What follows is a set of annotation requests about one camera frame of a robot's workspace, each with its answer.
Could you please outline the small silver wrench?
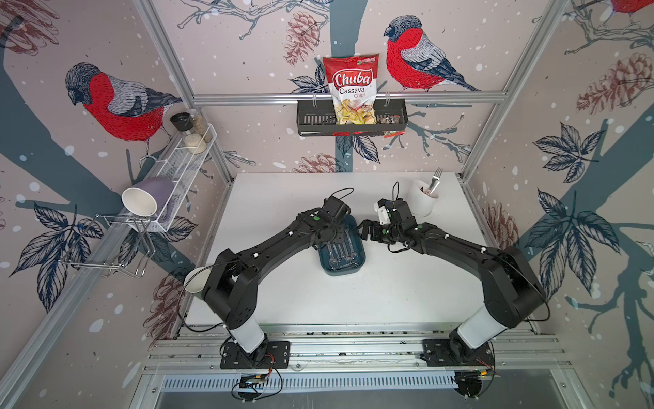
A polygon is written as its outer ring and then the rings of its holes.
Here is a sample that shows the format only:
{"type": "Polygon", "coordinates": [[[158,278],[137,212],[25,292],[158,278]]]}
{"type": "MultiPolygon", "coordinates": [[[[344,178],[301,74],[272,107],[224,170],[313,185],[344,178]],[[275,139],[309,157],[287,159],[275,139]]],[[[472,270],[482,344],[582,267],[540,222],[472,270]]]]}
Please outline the small silver wrench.
{"type": "Polygon", "coordinates": [[[328,248],[328,251],[330,253],[329,264],[330,264],[330,267],[332,267],[332,269],[334,269],[335,267],[338,266],[339,260],[337,259],[337,255],[334,253],[333,246],[332,245],[327,245],[327,248],[328,248]]]}

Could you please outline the teal plastic storage box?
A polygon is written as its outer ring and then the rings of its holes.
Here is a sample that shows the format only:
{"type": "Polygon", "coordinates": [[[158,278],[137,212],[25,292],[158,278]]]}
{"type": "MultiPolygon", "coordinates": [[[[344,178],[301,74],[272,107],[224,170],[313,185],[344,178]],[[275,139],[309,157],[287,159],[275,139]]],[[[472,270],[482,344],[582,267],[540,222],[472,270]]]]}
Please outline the teal plastic storage box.
{"type": "Polygon", "coordinates": [[[360,270],[366,255],[353,216],[346,215],[343,220],[343,242],[320,245],[318,255],[321,267],[328,275],[354,274],[360,270]]]}

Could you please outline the large silver wrench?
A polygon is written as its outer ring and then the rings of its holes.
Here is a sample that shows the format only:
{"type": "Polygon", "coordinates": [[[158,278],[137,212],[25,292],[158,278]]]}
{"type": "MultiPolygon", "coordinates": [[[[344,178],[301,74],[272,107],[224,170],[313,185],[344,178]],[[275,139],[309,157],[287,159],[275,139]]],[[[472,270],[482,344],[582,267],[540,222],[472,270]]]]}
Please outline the large silver wrench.
{"type": "Polygon", "coordinates": [[[349,256],[350,256],[350,258],[352,259],[352,261],[354,263],[357,263],[359,255],[358,255],[358,252],[356,252],[356,249],[354,248],[354,243],[352,242],[351,234],[349,232],[346,233],[346,238],[347,238],[347,244],[348,244],[349,250],[350,250],[349,256]]]}

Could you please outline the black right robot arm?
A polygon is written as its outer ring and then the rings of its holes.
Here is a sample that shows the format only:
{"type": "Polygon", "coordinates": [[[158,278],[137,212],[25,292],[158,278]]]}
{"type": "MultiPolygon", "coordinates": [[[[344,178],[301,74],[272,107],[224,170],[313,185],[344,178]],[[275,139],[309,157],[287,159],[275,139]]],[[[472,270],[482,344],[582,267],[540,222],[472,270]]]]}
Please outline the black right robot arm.
{"type": "Polygon", "coordinates": [[[547,298],[523,253],[516,247],[486,247],[451,235],[432,223],[410,217],[391,223],[364,220],[357,227],[362,240],[445,260],[476,277],[482,287],[483,304],[449,335],[449,356],[456,363],[472,361],[490,340],[517,327],[545,305],[547,298]]]}

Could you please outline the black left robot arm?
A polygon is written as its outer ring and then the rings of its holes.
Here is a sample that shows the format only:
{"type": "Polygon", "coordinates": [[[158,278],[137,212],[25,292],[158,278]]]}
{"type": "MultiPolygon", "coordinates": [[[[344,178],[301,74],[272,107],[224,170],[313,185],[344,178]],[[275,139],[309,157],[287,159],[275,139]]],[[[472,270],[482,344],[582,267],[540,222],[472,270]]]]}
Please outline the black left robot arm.
{"type": "Polygon", "coordinates": [[[244,354],[264,351],[267,336],[255,318],[258,287],[281,264],[311,247],[343,236],[343,221],[351,212],[340,201],[304,211],[284,230],[241,252],[226,249],[211,268],[201,299],[218,315],[244,354]]]}

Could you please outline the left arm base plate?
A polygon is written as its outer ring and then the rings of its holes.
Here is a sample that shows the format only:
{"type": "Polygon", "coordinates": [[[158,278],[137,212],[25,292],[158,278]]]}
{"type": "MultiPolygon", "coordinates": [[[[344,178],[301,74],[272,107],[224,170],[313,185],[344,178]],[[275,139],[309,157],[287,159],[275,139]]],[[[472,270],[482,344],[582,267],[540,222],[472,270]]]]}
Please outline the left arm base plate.
{"type": "Polygon", "coordinates": [[[221,352],[221,370],[238,369],[286,369],[291,356],[291,343],[288,341],[265,340],[254,352],[246,353],[232,340],[221,352]]]}

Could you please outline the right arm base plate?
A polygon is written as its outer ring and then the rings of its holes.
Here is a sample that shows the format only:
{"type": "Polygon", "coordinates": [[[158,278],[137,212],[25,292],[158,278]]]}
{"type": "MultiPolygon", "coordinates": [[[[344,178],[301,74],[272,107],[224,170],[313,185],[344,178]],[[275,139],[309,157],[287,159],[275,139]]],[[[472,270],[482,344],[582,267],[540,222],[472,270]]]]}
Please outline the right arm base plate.
{"type": "Polygon", "coordinates": [[[429,367],[492,367],[495,357],[489,343],[470,349],[462,341],[451,339],[423,339],[420,359],[429,367]]]}

